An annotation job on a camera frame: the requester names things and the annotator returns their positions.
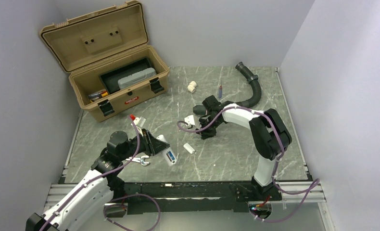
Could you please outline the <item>white remote control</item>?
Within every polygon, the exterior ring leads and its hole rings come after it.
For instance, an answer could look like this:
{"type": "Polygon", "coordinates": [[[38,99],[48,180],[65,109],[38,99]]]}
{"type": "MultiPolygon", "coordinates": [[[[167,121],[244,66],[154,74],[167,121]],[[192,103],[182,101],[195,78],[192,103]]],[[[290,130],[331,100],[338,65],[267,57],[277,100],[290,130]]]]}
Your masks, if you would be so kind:
{"type": "Polygon", "coordinates": [[[174,166],[177,163],[177,155],[174,153],[173,149],[171,148],[170,143],[166,140],[164,135],[159,135],[156,137],[156,139],[168,144],[168,147],[164,149],[163,151],[161,151],[161,155],[163,156],[163,158],[165,159],[169,167],[174,166]],[[174,162],[170,161],[169,157],[167,156],[168,152],[171,152],[174,155],[175,157],[174,162]]]}

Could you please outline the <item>blue battery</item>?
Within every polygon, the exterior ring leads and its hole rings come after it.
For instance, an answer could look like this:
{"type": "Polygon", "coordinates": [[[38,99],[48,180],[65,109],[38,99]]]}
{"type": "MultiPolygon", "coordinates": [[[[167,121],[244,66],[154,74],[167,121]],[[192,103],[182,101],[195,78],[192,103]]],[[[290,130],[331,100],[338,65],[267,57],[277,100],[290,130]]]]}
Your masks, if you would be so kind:
{"type": "Polygon", "coordinates": [[[174,155],[171,152],[168,152],[167,156],[169,157],[169,159],[170,159],[171,162],[174,162],[175,157],[174,157],[174,155]]]}

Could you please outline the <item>white battery cover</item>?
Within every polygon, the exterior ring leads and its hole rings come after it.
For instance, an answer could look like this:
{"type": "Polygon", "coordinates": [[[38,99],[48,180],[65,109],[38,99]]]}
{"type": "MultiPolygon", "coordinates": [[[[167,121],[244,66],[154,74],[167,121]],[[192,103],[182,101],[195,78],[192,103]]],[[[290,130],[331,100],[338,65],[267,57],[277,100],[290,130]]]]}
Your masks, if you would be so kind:
{"type": "Polygon", "coordinates": [[[190,154],[195,154],[196,153],[196,150],[189,144],[189,143],[185,143],[183,145],[184,149],[186,151],[188,151],[190,154]]]}

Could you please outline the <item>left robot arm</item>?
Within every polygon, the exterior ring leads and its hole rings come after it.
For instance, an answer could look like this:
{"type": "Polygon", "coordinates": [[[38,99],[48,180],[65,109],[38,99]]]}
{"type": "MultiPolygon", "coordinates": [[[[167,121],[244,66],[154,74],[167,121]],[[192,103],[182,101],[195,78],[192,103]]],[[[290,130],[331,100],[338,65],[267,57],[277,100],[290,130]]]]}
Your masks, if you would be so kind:
{"type": "Polygon", "coordinates": [[[136,129],[132,139],[123,131],[111,134],[106,147],[83,179],[57,204],[42,215],[32,214],[27,231],[76,231],[107,202],[118,202],[125,195],[125,182],[118,174],[137,154],[161,154],[170,148],[163,138],[148,130],[136,129]]]}

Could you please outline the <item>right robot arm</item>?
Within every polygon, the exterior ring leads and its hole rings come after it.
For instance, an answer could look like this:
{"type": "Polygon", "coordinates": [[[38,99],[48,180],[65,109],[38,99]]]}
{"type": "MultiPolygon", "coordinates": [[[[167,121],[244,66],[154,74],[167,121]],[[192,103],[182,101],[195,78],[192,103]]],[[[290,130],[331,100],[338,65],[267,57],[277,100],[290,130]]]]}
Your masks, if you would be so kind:
{"type": "Polygon", "coordinates": [[[278,112],[274,109],[257,111],[232,102],[219,102],[215,96],[203,102],[206,113],[200,118],[201,130],[197,133],[203,140],[216,135],[216,128],[222,123],[233,123],[247,128],[253,137],[259,153],[259,161],[251,186],[252,196],[262,200],[269,195],[276,162],[291,144],[291,135],[278,112]]]}

